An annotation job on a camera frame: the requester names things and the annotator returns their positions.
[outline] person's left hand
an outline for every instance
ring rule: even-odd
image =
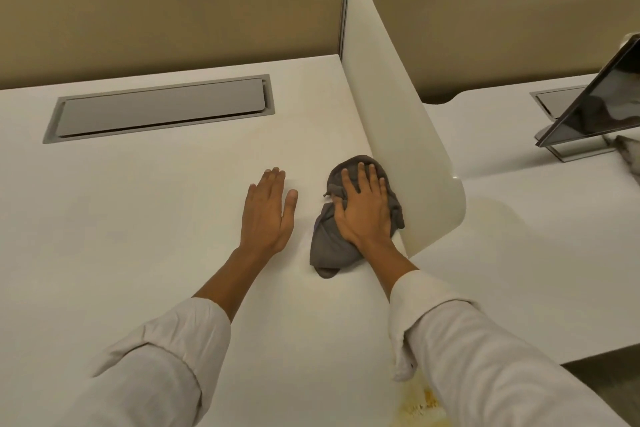
[[[267,169],[258,185],[249,186],[244,202],[240,249],[268,261],[281,252],[293,232],[298,191],[287,193],[282,212],[285,172]]]

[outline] rolled-up sleeve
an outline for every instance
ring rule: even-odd
[[[627,425],[564,368],[428,274],[402,277],[391,300],[392,341],[402,334],[402,357],[420,366],[456,425]]]
[[[231,338],[227,314],[191,298],[109,346],[57,425],[191,427],[211,406]]]

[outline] hand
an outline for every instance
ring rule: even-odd
[[[342,170],[342,185],[347,192],[347,209],[344,210],[340,197],[332,196],[335,222],[342,238],[353,243],[365,256],[371,246],[393,246],[387,184],[384,178],[378,179],[376,166],[369,166],[367,179],[364,164],[358,164],[359,193],[351,183],[347,169]]]
[[[249,186],[244,202],[239,249],[264,263],[284,249],[293,232],[298,191],[287,193],[281,214],[284,178],[277,167],[267,169],[258,185]]]

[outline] sleeve cuff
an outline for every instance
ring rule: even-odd
[[[479,309],[477,303],[454,291],[449,284],[421,270],[409,272],[397,280],[389,298],[389,338],[396,382],[410,380],[418,368],[404,334],[430,310],[456,300],[469,302]]]
[[[202,298],[187,299],[133,330],[92,361],[98,376],[132,350],[153,344],[181,359],[196,377],[202,396],[194,425],[211,406],[220,368],[231,341],[231,322],[222,308]]]

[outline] beige wall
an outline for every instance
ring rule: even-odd
[[[589,73],[640,30],[640,0],[373,0],[423,99]]]
[[[0,88],[336,53],[342,0],[0,0]]]

